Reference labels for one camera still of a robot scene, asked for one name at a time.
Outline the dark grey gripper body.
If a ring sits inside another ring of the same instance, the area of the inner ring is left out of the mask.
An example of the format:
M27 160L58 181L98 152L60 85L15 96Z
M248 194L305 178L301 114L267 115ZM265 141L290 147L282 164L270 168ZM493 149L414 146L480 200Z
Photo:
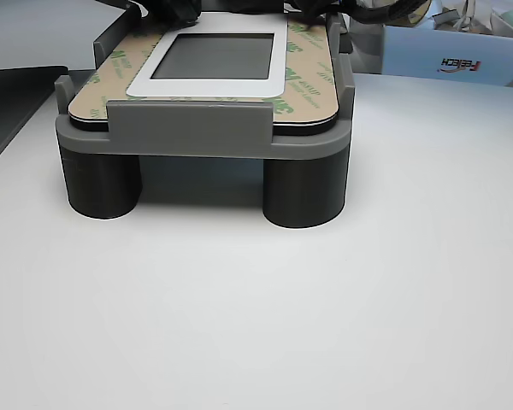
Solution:
M385 24L406 17L419 9L425 1L403 0L377 8L368 8L356 0L350 1L286 1L287 4L302 14L302 20L309 26L316 23L320 15L341 13L353 20L365 24Z

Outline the black gripper body with motor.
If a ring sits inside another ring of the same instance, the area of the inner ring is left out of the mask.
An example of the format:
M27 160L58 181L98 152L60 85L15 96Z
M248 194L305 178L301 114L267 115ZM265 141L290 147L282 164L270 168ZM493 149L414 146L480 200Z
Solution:
M201 0L135 0L135 3L164 22L194 22L202 13Z

